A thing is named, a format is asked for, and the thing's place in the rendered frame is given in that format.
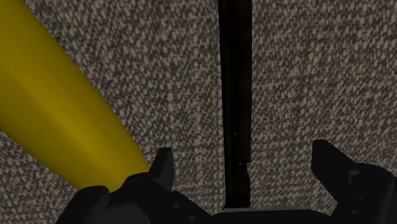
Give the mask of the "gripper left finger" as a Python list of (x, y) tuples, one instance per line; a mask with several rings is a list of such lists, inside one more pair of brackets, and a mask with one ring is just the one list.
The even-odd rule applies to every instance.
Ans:
[(148, 172), (129, 176), (110, 192), (105, 186), (79, 190), (55, 224), (211, 224), (211, 215), (172, 190), (171, 148), (160, 148)]

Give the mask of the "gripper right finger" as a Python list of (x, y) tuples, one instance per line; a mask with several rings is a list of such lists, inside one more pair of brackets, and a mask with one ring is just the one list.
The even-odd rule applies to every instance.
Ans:
[(397, 224), (397, 176), (355, 162), (325, 139), (312, 142), (312, 173), (337, 202), (330, 224)]

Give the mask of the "yellow cylinder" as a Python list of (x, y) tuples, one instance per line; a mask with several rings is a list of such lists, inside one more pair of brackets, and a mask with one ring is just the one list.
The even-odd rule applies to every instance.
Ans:
[(149, 169), (130, 132), (22, 0), (0, 0), (0, 131), (76, 188)]

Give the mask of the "long black flat stick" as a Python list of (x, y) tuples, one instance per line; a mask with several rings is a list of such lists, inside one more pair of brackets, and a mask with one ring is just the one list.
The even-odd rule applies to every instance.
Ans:
[(218, 0), (226, 208), (251, 203), (252, 15), (252, 0)]

